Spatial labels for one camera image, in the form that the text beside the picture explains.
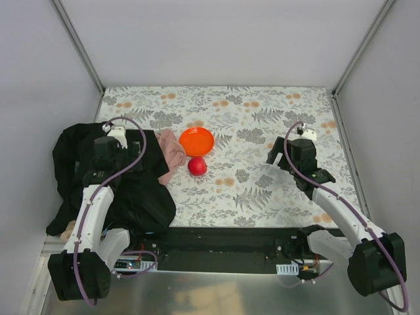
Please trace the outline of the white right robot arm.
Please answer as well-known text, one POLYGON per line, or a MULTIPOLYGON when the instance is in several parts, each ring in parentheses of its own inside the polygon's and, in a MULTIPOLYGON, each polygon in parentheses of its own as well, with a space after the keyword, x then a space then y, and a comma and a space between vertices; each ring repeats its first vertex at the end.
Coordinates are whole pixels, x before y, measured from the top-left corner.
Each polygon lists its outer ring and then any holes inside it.
POLYGON ((307 138, 278 137, 267 163, 278 155, 278 167, 293 176, 296 187, 321 207, 344 234, 340 239, 314 224, 299 231, 299 253, 319 254, 346 270, 353 288, 362 296, 404 285, 407 280, 403 239, 386 233, 346 201, 334 177, 318 167, 316 147, 307 138))

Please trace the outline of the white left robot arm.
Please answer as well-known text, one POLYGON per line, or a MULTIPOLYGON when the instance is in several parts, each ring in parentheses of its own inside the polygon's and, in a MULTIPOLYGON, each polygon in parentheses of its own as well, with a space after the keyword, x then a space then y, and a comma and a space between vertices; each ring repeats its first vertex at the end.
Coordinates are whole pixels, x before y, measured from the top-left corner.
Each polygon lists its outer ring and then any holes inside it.
POLYGON ((127 143, 125 136, 102 136, 83 179, 81 209, 61 253, 50 256, 48 270, 61 301, 83 300, 94 308, 110 290, 112 264, 129 244, 126 229, 102 235, 120 177, 138 164, 147 141, 127 143))

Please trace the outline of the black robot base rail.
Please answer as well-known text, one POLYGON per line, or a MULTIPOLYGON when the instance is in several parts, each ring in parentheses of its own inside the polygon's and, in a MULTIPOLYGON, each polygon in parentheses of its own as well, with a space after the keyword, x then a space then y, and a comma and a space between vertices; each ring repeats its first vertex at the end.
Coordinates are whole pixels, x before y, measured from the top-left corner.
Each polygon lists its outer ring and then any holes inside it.
POLYGON ((295 263, 317 274, 325 262, 301 249, 297 228, 172 227, 133 235, 127 250, 142 250, 142 261, 156 259, 159 271, 273 274, 278 265, 295 263))

